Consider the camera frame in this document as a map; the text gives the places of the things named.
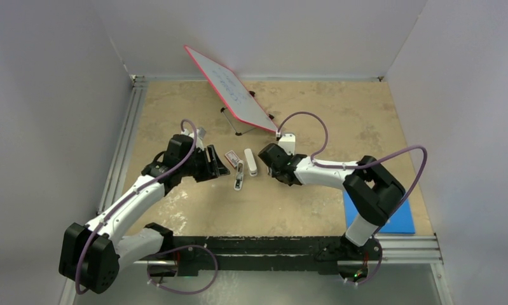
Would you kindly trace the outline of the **red white staples box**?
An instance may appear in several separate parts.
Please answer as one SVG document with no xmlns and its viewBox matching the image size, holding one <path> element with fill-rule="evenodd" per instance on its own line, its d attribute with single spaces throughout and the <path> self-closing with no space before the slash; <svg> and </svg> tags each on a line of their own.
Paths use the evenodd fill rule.
<svg viewBox="0 0 508 305">
<path fill-rule="evenodd" d="M 233 168 L 237 168 L 237 166 L 242 161 L 237 155 L 237 153 L 233 150 L 226 152 L 224 156 Z"/>
</svg>

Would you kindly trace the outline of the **white stapler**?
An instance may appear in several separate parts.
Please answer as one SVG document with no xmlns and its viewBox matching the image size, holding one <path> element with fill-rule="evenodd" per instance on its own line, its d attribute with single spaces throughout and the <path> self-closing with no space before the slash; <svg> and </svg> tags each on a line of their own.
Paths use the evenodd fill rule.
<svg viewBox="0 0 508 305">
<path fill-rule="evenodd" d="M 239 161 L 236 166 L 235 182 L 233 185 L 234 190 L 240 191 L 244 182 L 244 162 Z"/>
</svg>

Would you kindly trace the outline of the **white cylindrical marker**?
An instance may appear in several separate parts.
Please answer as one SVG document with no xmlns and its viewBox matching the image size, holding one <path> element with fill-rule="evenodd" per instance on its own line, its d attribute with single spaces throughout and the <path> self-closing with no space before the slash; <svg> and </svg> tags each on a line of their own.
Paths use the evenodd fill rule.
<svg viewBox="0 0 508 305">
<path fill-rule="evenodd" d="M 255 177 L 258 174 L 258 167 L 252 149 L 250 148 L 244 149 L 244 154 L 245 160 L 247 162 L 247 167 L 249 170 L 249 175 L 251 177 Z"/>
</svg>

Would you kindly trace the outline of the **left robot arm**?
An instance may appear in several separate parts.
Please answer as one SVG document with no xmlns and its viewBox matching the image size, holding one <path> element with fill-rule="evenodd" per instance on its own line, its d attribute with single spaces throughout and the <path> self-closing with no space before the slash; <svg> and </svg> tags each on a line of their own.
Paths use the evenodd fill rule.
<svg viewBox="0 0 508 305">
<path fill-rule="evenodd" d="M 154 255 L 168 259 L 174 251 L 172 232 L 148 224 L 127 238 L 130 227 L 155 203 L 191 177 L 204 182 L 229 174 L 214 146 L 203 144 L 204 130 L 183 130 L 144 167 L 132 187 L 86 224 L 72 223 L 64 233 L 58 271 L 72 280 L 77 294 L 106 291 L 120 269 Z"/>
</svg>

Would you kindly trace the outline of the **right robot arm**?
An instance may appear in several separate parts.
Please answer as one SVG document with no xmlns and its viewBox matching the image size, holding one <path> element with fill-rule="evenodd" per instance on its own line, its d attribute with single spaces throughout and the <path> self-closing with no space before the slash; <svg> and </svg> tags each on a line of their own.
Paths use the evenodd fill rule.
<svg viewBox="0 0 508 305">
<path fill-rule="evenodd" d="M 305 154 L 288 154 L 271 143 L 258 157 L 270 176 L 283 184 L 330 187 L 348 195 L 358 215 L 342 236 L 341 250 L 351 259 L 365 252 L 366 242 L 387 223 L 406 194 L 403 185 L 372 156 L 318 166 Z"/>
</svg>

